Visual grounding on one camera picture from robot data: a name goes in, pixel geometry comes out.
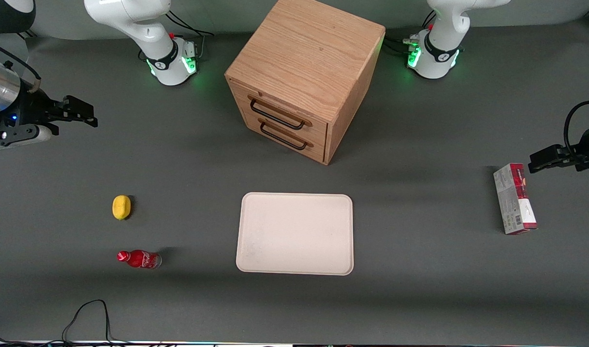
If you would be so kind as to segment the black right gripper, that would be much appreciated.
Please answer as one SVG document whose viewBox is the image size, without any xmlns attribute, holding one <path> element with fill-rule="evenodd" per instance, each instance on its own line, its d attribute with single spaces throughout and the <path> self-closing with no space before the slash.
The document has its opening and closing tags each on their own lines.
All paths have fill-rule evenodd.
<svg viewBox="0 0 589 347">
<path fill-rule="evenodd" d="M 93 115 L 94 107 L 78 97 L 65 96 L 63 101 L 56 101 L 42 90 L 29 93 L 22 89 L 12 105 L 5 109 L 5 125 L 41 125 L 58 136 L 59 127 L 52 125 L 53 121 L 80 121 L 97 128 L 98 120 Z"/>
</svg>

